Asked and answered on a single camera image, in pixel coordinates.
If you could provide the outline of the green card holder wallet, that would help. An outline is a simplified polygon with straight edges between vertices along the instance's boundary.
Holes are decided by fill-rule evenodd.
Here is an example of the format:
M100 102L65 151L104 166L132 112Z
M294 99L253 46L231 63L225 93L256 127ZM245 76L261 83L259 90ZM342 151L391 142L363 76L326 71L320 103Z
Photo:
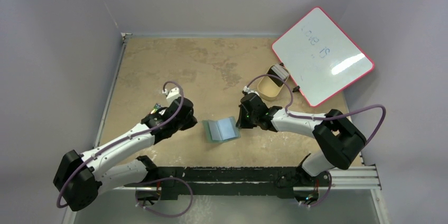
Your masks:
M220 120L203 120L202 124L206 139L210 143L225 143L241 137L234 117Z

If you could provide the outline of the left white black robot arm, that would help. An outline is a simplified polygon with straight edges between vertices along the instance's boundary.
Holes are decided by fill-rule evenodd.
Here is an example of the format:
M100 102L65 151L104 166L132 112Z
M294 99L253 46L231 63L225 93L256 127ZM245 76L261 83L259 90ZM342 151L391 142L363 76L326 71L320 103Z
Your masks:
M107 144L80 154L75 150L65 153L53 179L59 191L57 207L79 211L111 189L158 183L162 179L159 168L148 156L139 156L126 164L120 162L196 123L193 102L178 97Z

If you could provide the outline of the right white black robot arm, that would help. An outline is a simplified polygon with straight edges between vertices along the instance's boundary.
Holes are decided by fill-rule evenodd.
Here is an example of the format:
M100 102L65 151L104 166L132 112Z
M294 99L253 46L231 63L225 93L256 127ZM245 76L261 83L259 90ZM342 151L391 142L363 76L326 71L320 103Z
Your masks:
M287 112L280 106L268 107L259 95L242 97L236 127L260 127L272 132L289 132L316 140L319 151L305 157L297 167L297 180L310 185L317 176L333 168L348 169L367 139L344 114L332 109L326 114Z

